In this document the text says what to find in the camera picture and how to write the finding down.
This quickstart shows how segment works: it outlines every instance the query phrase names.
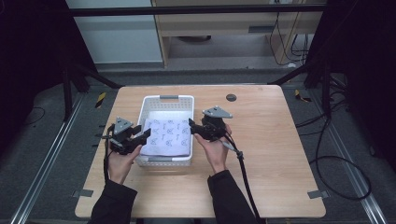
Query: forearm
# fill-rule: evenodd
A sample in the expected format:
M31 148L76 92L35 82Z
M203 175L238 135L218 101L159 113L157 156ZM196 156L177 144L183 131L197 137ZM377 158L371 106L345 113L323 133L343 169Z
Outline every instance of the forearm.
M257 224L244 194L236 185L230 171L225 170L210 176L207 183L218 224Z
M137 191L109 180L92 209L90 224L130 223Z

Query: person's left hand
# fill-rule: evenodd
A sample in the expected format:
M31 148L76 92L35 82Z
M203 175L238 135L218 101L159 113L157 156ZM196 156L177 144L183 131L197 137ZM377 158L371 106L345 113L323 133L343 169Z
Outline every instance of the person's left hand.
M121 155L114 151L111 152L111 149L108 148L108 174L111 181L121 185L123 184L131 170L132 164L134 164L134 158L140 154L141 149L142 146L139 145L132 153Z

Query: tape piece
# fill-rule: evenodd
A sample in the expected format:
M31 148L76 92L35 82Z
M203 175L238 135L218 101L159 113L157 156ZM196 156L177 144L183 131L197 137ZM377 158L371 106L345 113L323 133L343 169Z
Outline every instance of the tape piece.
M304 101L304 102L312 102L311 98L302 97L302 96L300 95L300 92L299 92L298 90L295 90L295 91L294 91L294 95L295 95L295 97L296 97L297 100L301 100L301 101Z
M316 198L329 198L330 194L327 190L324 191L319 191L319 190L315 190L315 191L310 191L308 192L308 196L310 199L316 199Z
M89 197L93 195L93 190L91 189L82 189L82 190L75 190L72 194L73 198L79 198L79 197Z
M106 96L105 92L100 93L98 100L96 101L95 108L100 108L100 106L102 105L102 102L105 100L105 96Z

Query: paper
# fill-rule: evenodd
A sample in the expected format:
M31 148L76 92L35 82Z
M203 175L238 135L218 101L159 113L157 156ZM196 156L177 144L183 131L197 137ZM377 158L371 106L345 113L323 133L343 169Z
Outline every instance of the paper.
M190 156L191 131L188 120L146 119L144 131L151 129L151 136L142 147L143 156Z

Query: white plastic basket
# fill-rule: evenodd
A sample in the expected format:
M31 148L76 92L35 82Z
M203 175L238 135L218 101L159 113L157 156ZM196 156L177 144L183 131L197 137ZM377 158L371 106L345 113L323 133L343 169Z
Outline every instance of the white plastic basket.
M146 119L189 120L194 116L194 97L190 95L151 95L143 100L138 125L144 127ZM190 155L182 157L139 155L135 161L140 166L189 166L192 157L192 135Z

